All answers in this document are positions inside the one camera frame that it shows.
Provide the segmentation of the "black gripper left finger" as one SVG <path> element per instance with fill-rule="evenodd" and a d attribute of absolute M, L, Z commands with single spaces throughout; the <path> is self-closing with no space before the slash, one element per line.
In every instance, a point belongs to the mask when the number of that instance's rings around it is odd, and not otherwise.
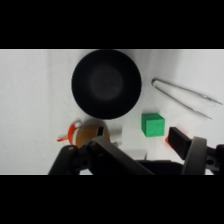
<path fill-rule="evenodd" d="M 93 175 L 153 175 L 114 145 L 103 125 L 72 125 L 66 139 L 69 145 L 60 150 L 50 175 L 79 175 L 83 170 Z"/>

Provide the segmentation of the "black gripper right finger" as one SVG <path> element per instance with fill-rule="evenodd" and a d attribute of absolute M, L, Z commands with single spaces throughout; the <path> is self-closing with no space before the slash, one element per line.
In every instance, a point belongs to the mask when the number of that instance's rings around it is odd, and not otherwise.
<path fill-rule="evenodd" d="M 204 175 L 206 169 L 224 175 L 224 144 L 211 148 L 206 139 L 190 139 L 176 127 L 169 128 L 167 143 L 184 161 L 183 175 Z"/>

